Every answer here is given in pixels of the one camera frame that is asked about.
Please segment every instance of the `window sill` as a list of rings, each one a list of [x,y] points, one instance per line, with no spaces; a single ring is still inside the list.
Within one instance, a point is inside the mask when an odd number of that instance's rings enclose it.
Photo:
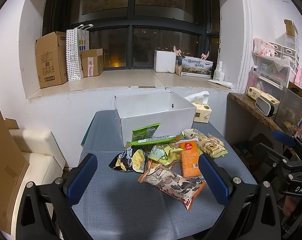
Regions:
[[[154,70],[113,70],[104,71],[98,77],[66,82],[63,85],[39,89],[28,99],[68,93],[79,90],[108,89],[113,87],[129,88],[171,88],[197,87],[218,91],[233,90],[207,81],[206,78],[178,76],[171,73],[156,73]]]

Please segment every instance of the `table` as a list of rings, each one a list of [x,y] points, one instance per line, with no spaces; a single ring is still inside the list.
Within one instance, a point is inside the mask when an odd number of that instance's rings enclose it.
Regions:
[[[235,101],[237,104],[249,111],[272,132],[274,132],[275,130],[283,132],[282,129],[274,122],[275,114],[271,117],[266,117],[260,110],[255,107],[255,102],[247,95],[228,93],[228,98]]]
[[[229,153],[215,161],[231,177],[256,184],[230,145],[210,123],[193,123],[193,128],[224,141]],[[115,111],[97,112],[80,161],[93,153],[98,158],[98,168],[79,204],[72,207],[94,240],[180,239],[213,226],[224,206],[216,202],[207,185],[195,198],[192,210],[187,211],[182,202],[150,184],[138,183],[141,173],[112,170],[109,163],[122,151]],[[181,174],[180,166],[176,165],[174,171]]]

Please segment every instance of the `blue gripper pad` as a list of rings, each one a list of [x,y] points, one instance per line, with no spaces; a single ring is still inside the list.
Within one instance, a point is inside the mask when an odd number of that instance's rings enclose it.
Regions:
[[[63,185],[63,192],[70,206],[79,203],[97,167],[97,157],[94,154],[88,154],[78,167],[69,172]]]
[[[283,143],[284,145],[286,145],[289,148],[293,148],[295,146],[294,138],[291,136],[288,136],[287,134],[282,133],[280,131],[274,131],[272,133],[272,137],[274,140],[277,140],[280,143]]]
[[[206,153],[200,155],[198,158],[198,167],[216,201],[221,205],[227,206],[230,200],[229,195],[233,190],[233,185],[229,180],[230,176],[228,176],[224,169],[218,167],[214,160]]]

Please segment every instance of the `window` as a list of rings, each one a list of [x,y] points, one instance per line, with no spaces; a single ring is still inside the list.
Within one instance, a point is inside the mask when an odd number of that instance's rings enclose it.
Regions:
[[[43,35],[93,24],[90,49],[103,48],[105,70],[153,68],[154,51],[217,61],[219,0],[47,0]]]

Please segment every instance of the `white bottle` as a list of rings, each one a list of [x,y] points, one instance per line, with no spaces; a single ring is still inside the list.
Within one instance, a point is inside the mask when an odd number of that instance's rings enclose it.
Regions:
[[[219,61],[219,63],[216,66],[216,70],[214,71],[213,80],[216,81],[223,81],[224,80],[224,72],[222,72],[222,61]]]

